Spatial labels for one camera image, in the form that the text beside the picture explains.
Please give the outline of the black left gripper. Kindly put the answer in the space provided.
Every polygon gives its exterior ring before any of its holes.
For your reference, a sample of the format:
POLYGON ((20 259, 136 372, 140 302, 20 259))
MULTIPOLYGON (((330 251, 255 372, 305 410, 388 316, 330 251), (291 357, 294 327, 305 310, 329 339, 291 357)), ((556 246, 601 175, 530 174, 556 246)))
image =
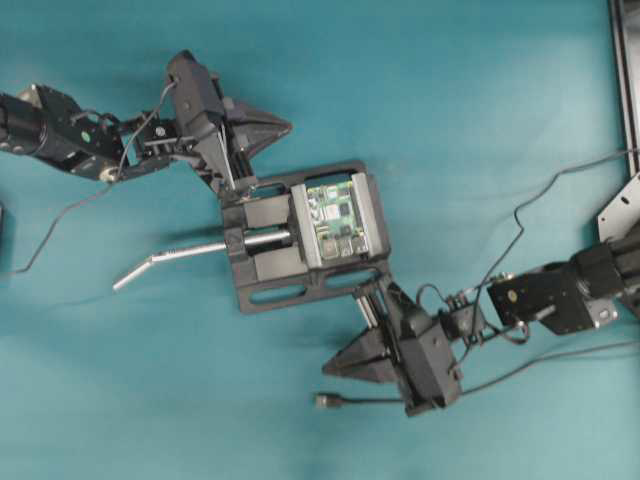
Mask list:
POLYGON ((221 96, 205 66, 189 50, 176 54, 167 66, 168 78, 175 83, 172 102, 183 138, 194 141, 191 152, 199 158, 197 166, 209 177, 209 186, 234 191, 235 181, 229 164, 225 115, 233 127, 231 166, 235 176, 253 176, 252 157, 280 140, 292 124, 275 114, 243 101, 221 96))

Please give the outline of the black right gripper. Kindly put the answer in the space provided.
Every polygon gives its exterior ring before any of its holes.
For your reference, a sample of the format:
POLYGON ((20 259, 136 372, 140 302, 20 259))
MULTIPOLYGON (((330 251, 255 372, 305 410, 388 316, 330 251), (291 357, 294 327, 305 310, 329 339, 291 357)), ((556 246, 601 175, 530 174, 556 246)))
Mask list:
POLYGON ((358 289, 353 297, 367 329, 323 365, 324 375, 396 382, 408 416, 458 400, 457 360, 435 317, 391 280, 358 289))

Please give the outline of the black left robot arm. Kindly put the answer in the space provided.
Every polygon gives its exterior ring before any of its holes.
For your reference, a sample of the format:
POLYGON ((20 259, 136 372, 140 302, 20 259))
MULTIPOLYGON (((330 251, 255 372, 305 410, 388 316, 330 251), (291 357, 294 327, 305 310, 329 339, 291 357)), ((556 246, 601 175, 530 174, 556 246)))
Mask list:
POLYGON ((217 75, 184 50, 167 66, 175 115, 130 120, 83 110, 67 94, 31 85, 1 97, 1 149, 62 172, 112 183, 187 162, 214 192, 255 184, 250 160, 287 135, 291 124, 224 95, 217 75))

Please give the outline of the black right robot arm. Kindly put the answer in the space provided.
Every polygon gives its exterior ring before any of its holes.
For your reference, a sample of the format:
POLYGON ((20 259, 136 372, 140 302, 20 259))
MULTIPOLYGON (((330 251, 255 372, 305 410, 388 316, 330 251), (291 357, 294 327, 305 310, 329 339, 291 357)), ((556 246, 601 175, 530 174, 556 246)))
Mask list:
MULTIPOLYGON (((556 335, 602 327, 620 300, 639 311, 639 231, 594 245, 566 262, 554 262, 494 280, 488 293, 502 323, 492 335, 544 325, 556 335)), ((451 345, 485 341, 482 312, 463 294, 446 310, 427 313, 392 280, 381 279, 354 295, 367 328, 322 368, 326 375, 394 383, 409 416, 445 408, 464 395, 460 362, 451 345)))

